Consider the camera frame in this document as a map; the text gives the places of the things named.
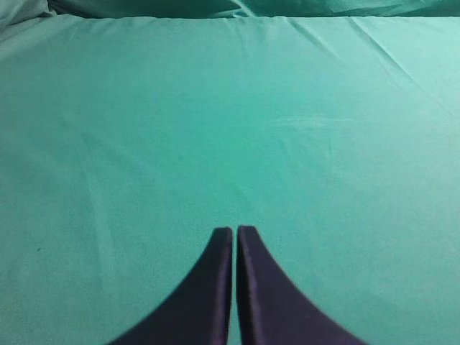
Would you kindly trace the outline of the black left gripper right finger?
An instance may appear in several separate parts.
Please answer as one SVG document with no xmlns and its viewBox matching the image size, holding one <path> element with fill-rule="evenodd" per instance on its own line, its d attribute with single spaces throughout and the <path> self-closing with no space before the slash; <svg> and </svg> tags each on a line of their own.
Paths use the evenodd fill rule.
<svg viewBox="0 0 460 345">
<path fill-rule="evenodd" d="M 243 344 L 363 344 L 295 286 L 253 226 L 237 232 L 236 301 Z"/>
</svg>

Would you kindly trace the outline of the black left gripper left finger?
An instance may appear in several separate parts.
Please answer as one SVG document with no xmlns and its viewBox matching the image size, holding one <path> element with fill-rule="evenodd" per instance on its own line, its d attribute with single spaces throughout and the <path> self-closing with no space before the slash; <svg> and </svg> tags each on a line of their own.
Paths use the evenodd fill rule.
<svg viewBox="0 0 460 345">
<path fill-rule="evenodd" d="M 115 344 L 226 344 L 232 296 L 233 231 L 216 228 L 193 268 Z"/>
</svg>

